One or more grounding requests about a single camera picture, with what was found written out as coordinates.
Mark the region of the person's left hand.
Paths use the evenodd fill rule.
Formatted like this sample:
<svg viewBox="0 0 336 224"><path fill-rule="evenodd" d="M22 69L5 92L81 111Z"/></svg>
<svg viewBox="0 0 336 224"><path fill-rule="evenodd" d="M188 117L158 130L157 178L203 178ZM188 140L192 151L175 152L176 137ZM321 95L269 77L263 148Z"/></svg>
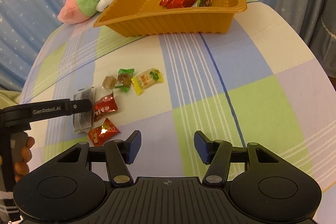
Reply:
<svg viewBox="0 0 336 224"><path fill-rule="evenodd" d="M35 139L29 136L26 145L21 149L22 160L14 164L15 182L29 174L30 170L27 163L32 159L31 148L34 144Z"/></svg>

